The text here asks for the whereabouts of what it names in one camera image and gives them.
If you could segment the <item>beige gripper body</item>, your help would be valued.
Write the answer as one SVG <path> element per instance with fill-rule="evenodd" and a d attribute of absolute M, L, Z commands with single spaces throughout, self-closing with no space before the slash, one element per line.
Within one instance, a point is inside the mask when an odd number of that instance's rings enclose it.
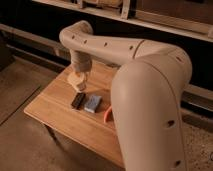
<path fill-rule="evenodd" d="M 71 66 L 75 72 L 86 73 L 91 71 L 92 59 L 89 54 L 74 50 L 71 50 L 70 54 L 71 54 Z"/>

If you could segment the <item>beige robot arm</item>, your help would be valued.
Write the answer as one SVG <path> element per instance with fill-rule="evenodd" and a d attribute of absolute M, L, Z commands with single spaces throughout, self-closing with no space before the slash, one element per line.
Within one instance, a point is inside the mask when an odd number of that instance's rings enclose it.
<path fill-rule="evenodd" d="M 126 171 L 188 171 L 180 114 L 181 95 L 192 76 L 178 46 L 136 38 L 95 36 L 79 21 L 61 30 L 71 53 L 72 86 L 91 71 L 92 56 L 120 66 L 111 84 L 111 105 Z"/>

